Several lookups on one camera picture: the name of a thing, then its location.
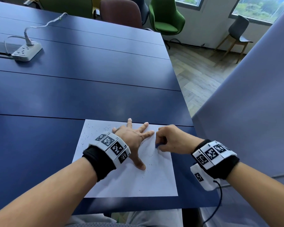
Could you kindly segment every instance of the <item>paper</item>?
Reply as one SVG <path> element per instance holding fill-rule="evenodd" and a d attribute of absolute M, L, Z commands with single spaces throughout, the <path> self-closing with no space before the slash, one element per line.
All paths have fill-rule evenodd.
<path fill-rule="evenodd" d="M 126 126 L 125 122 L 112 122 L 86 119 L 79 138 L 73 162 L 82 157 L 91 140 L 102 131 L 112 131 L 113 127 Z M 142 124 L 133 123 L 133 129 Z M 146 131 L 158 130 L 159 125 L 150 124 Z M 127 158 L 120 167 L 111 171 L 98 182 L 85 196 L 86 198 L 107 197 L 157 197 L 178 196 L 174 168 L 169 152 L 155 149 L 156 136 L 144 140 L 139 148 L 139 157 L 146 165 L 141 171 Z"/>

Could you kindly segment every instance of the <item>herringbone floor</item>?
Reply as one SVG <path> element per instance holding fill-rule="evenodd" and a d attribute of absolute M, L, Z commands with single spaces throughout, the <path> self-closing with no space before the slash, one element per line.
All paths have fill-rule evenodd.
<path fill-rule="evenodd" d="M 189 113 L 193 116 L 236 67 L 237 54 L 170 44 L 167 50 Z"/>

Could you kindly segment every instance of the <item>pants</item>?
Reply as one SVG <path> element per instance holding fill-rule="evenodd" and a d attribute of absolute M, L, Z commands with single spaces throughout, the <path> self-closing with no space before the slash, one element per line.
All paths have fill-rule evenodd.
<path fill-rule="evenodd" d="M 86 214 L 71 216 L 67 225 L 91 222 L 116 223 L 103 214 Z M 182 210 L 151 210 L 130 212 L 126 224 L 151 227 L 183 227 Z"/>

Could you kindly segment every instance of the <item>hand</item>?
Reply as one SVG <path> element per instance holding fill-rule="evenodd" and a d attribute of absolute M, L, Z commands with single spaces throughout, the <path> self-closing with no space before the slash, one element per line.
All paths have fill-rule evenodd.
<path fill-rule="evenodd" d="M 145 122 L 137 130 L 132 129 L 131 122 L 132 120 L 129 118 L 127 121 L 127 126 L 121 126 L 118 129 L 114 127 L 113 133 L 119 136 L 128 145 L 131 152 L 129 158 L 133 161 L 135 166 L 140 170 L 145 170 L 146 166 L 138 156 L 138 149 L 141 145 L 141 142 L 144 139 L 151 137 L 155 132 L 147 131 L 143 133 L 148 127 L 148 122 Z"/>
<path fill-rule="evenodd" d="M 185 133 L 175 125 L 159 127 L 156 133 L 156 144 L 165 144 L 158 147 L 158 149 L 163 152 L 190 154 L 194 152 L 195 148 L 203 140 L 204 139 Z"/>

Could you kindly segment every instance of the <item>power cord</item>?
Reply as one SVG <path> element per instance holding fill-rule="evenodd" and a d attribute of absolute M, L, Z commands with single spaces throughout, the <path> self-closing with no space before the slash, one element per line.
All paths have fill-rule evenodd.
<path fill-rule="evenodd" d="M 26 45 L 27 45 L 27 46 L 32 46 L 33 43 L 32 43 L 32 41 L 30 40 L 30 38 L 28 37 L 28 35 L 27 35 L 27 30 L 28 30 L 28 29 L 30 29 L 30 28 L 40 29 L 40 28 L 46 27 L 46 26 L 48 26 L 49 23 L 52 23 L 52 22 L 56 22 L 56 21 L 58 21 L 58 20 L 61 20 L 64 15 L 67 15 L 67 13 L 61 14 L 61 15 L 60 15 L 59 17 L 57 17 L 56 19 L 49 21 L 46 25 L 42 25 L 42 26 L 29 26 L 29 27 L 26 27 L 25 30 L 24 30 L 24 37 L 21 37 L 21 36 L 9 36 L 9 37 L 7 37 L 6 39 L 4 39 L 4 46 L 5 46 L 6 54 L 7 54 L 7 55 L 10 55 L 10 53 L 8 52 L 8 49 L 7 49 L 7 47 L 6 47 L 6 40 L 7 40 L 8 38 L 21 38 L 21 39 L 25 39 Z"/>
<path fill-rule="evenodd" d="M 219 209 L 219 207 L 220 207 L 220 205 L 221 205 L 221 203 L 222 203 L 222 187 L 221 187 L 220 183 L 218 183 L 216 180 L 214 180 L 213 182 L 214 182 L 214 183 L 217 183 L 217 184 L 219 185 L 221 197 L 220 197 L 220 201 L 219 201 L 219 204 L 218 204 L 217 208 L 215 209 L 215 211 L 213 212 L 213 214 L 212 214 L 206 221 L 203 222 L 202 227 L 204 226 L 204 224 L 205 224 L 206 222 L 208 222 L 208 221 L 215 215 L 215 213 L 218 211 L 218 209 Z"/>

